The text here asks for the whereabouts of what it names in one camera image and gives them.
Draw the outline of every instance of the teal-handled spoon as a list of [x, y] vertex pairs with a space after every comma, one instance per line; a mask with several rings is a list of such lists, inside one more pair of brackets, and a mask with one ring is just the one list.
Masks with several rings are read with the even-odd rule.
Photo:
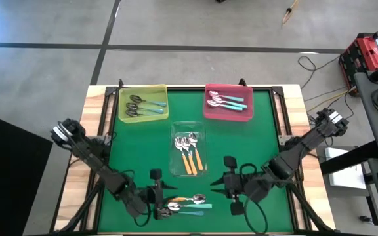
[[126, 103], [126, 107], [129, 109], [129, 110], [138, 110], [138, 109], [144, 109], [146, 111], [153, 111], [153, 112], [156, 112], [158, 114], [163, 114], [163, 109], [154, 109], [154, 108], [142, 108], [142, 107], [139, 107], [137, 104], [135, 103], [132, 103], [132, 102], [127, 102]]
[[199, 211], [199, 212], [176, 212], [176, 213], [189, 214], [189, 215], [193, 215], [193, 216], [203, 216], [204, 215], [203, 211]]
[[167, 204], [167, 208], [169, 208], [170, 210], [173, 210], [173, 211], [178, 211], [182, 207], [198, 208], [198, 209], [212, 209], [213, 205], [212, 204], [187, 204], [187, 205], [182, 205], [182, 204], [174, 203], [174, 202]]
[[220, 94], [218, 94], [218, 92], [212, 91], [212, 90], [210, 90], [208, 93], [211, 97], [217, 96], [217, 97], [223, 97], [223, 98], [227, 98], [227, 99], [237, 101], [237, 102], [244, 102], [244, 98], [238, 98], [238, 97], [227, 96], [227, 95], [220, 95]]
[[208, 105], [210, 105], [211, 107], [214, 107], [214, 108], [222, 106], [224, 108], [232, 109], [234, 111], [243, 111], [243, 108], [241, 108], [241, 107], [224, 105], [224, 104], [218, 104], [218, 103], [216, 103], [216, 102], [214, 102], [212, 100], [208, 100], [207, 103], [208, 103]]
[[129, 98], [135, 102], [135, 103], [141, 103], [141, 102], [149, 102], [151, 104], [155, 104], [155, 105], [158, 105], [158, 106], [162, 106], [162, 107], [166, 107], [167, 104], [165, 102], [154, 102], [154, 101], [147, 101], [147, 100], [143, 100], [140, 96], [138, 95], [130, 95]]
[[247, 108], [247, 105], [245, 105], [245, 104], [238, 104], [237, 102], [224, 101], [222, 98], [216, 97], [216, 96], [213, 97], [213, 100], [214, 100], [214, 102], [220, 103], [220, 104], [227, 103], [227, 104], [230, 104], [230, 105], [233, 105], [233, 106], [238, 106], [238, 107], [241, 107], [241, 108]]

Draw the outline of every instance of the spoon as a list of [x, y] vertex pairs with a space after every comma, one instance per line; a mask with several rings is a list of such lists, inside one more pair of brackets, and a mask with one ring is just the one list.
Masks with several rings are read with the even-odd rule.
[[132, 102], [127, 102], [126, 107], [129, 110], [134, 110], [134, 111], [136, 111], [138, 109], [144, 109], [144, 110], [147, 110], [147, 111], [153, 111], [153, 112], [156, 112], [156, 113], [159, 113], [159, 114], [163, 114], [163, 109], [142, 108], [142, 107], [138, 107], [138, 105], [136, 105], [135, 103], [132, 103]]
[[243, 108], [241, 108], [241, 107], [224, 105], [224, 104], [218, 104], [218, 103], [216, 103], [216, 102], [214, 102], [212, 100], [208, 100], [207, 103], [208, 103], [208, 105], [210, 105], [211, 107], [214, 107], [214, 108], [216, 108], [218, 106], [222, 106], [224, 108], [233, 109], [235, 111], [243, 111]]
[[140, 96], [138, 95], [130, 95], [129, 98], [135, 102], [135, 103], [141, 103], [141, 102], [149, 102], [151, 104], [155, 104], [155, 105], [158, 105], [158, 106], [162, 106], [162, 107], [166, 107], [166, 103], [165, 102], [153, 102], [153, 101], [147, 101], [147, 100], [143, 100]]
[[179, 149], [180, 152], [182, 152], [182, 158], [183, 158], [184, 167], [186, 169], [186, 173], [192, 174], [192, 171], [190, 170], [190, 167], [189, 167], [188, 160], [186, 160], [186, 156], [184, 155], [184, 152], [183, 152], [183, 144], [180, 142], [179, 137], [175, 138], [175, 147]]
[[219, 95], [218, 92], [212, 91], [212, 90], [210, 90], [208, 93], [211, 97], [218, 96], [218, 97], [227, 98], [227, 99], [237, 101], [237, 102], [244, 102], [244, 98], [238, 98], [238, 97], [227, 96], [227, 95]]
[[167, 207], [170, 210], [173, 211], [178, 211], [183, 207], [190, 207], [190, 208], [200, 208], [200, 209], [212, 209], [213, 205], [212, 204], [187, 204], [187, 205], [182, 205], [179, 203], [168, 203]]
[[196, 167], [195, 167], [194, 158], [189, 152], [190, 142], [187, 137], [183, 137], [180, 141], [183, 144], [183, 149], [185, 149], [188, 152], [188, 158], [189, 158], [190, 168], [192, 169], [192, 173], [194, 175], [197, 175], [198, 171], [196, 170]]
[[138, 117], [138, 116], [140, 116], [140, 115], [152, 115], [152, 114], [139, 114], [139, 113], [137, 113], [137, 111], [135, 111], [135, 110], [130, 110], [130, 109], [126, 110], [125, 113], [126, 113], [128, 116], [130, 116], [130, 117]]
[[220, 103], [220, 104], [221, 103], [227, 103], [227, 104], [230, 104], [230, 105], [233, 105], [233, 106], [238, 106], [238, 107], [241, 107], [241, 108], [247, 108], [247, 105], [245, 105], [245, 104], [238, 104], [237, 102], [224, 101], [222, 98], [217, 97], [217, 96], [214, 96], [213, 100], [214, 100], [214, 102], [217, 102], [217, 103]]
[[196, 135], [193, 132], [191, 132], [189, 134], [189, 142], [195, 148], [195, 155], [196, 155], [196, 162], [198, 163], [198, 169], [203, 170], [200, 153], [198, 152], [198, 149], [196, 148], [197, 141], [198, 141], [198, 138], [196, 138]]
[[207, 197], [204, 194], [195, 194], [193, 197], [176, 197], [171, 199], [173, 202], [177, 201], [193, 201], [195, 204], [204, 203], [207, 200]]

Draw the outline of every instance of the concrete floor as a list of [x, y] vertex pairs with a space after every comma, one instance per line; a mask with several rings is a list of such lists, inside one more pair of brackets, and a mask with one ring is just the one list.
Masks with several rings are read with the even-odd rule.
[[[1, 43], [102, 44], [114, 0], [0, 0]], [[122, 0], [109, 44], [345, 49], [360, 32], [378, 31], [378, 1], [302, 0], [290, 21], [280, 21], [291, 1]], [[0, 48], [0, 118], [49, 138], [57, 120], [79, 119], [98, 49]], [[303, 84], [310, 72], [298, 53], [108, 50], [97, 84]], [[336, 54], [309, 54], [316, 65]], [[345, 84], [337, 63], [316, 72], [305, 99]], [[306, 102], [311, 108], [332, 94]], [[335, 145], [362, 145], [373, 136], [360, 99], [348, 97], [355, 115]], [[342, 100], [333, 105], [350, 111]], [[46, 233], [54, 214], [68, 153], [54, 147], [25, 235]], [[364, 197], [331, 196], [337, 228], [374, 233], [356, 219]]]

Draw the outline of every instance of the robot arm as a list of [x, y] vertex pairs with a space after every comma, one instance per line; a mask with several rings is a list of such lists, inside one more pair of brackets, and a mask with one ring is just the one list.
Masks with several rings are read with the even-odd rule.
[[[239, 195], [246, 195], [251, 201], [258, 203], [268, 195], [274, 186], [287, 186], [290, 189], [295, 188], [293, 184], [290, 184], [290, 181], [294, 172], [300, 167], [301, 159], [304, 158], [309, 151], [320, 145], [326, 138], [342, 136], [347, 130], [347, 124], [348, 121], [342, 118], [335, 110], [323, 109], [318, 112], [316, 126], [304, 136], [294, 138], [294, 141], [289, 140], [288, 142], [294, 143], [294, 145], [265, 163], [261, 167], [262, 172], [257, 172], [255, 165], [247, 163], [242, 165], [240, 167], [240, 173], [236, 174], [236, 159], [227, 156], [224, 158], [224, 165], [230, 170], [211, 184], [211, 186], [224, 184], [224, 189], [213, 189], [212, 191], [222, 193], [227, 198], [233, 200], [233, 203], [230, 205], [231, 214], [245, 214], [243, 203], [238, 199]], [[254, 171], [249, 174], [244, 174], [244, 167], [253, 167]], [[304, 197], [299, 195], [299, 191], [293, 192], [296, 194], [297, 198], [299, 198], [301, 204], [305, 205], [310, 215], [317, 217]], [[320, 229], [329, 230], [330, 228], [322, 226]]]
[[103, 163], [108, 156], [108, 146], [98, 139], [85, 136], [85, 129], [78, 121], [66, 119], [58, 122], [51, 130], [54, 142], [73, 155], [80, 158], [104, 182], [106, 189], [117, 200], [122, 200], [127, 212], [133, 217], [141, 215], [146, 210], [146, 203], [138, 195], [137, 187], [132, 179], [123, 172], [112, 170]]

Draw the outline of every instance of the clear plastic tray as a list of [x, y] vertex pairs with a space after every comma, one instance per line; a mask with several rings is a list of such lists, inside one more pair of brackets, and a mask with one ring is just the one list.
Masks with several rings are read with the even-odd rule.
[[172, 124], [169, 158], [170, 173], [174, 176], [197, 177], [207, 172], [207, 147], [203, 123], [179, 121]]

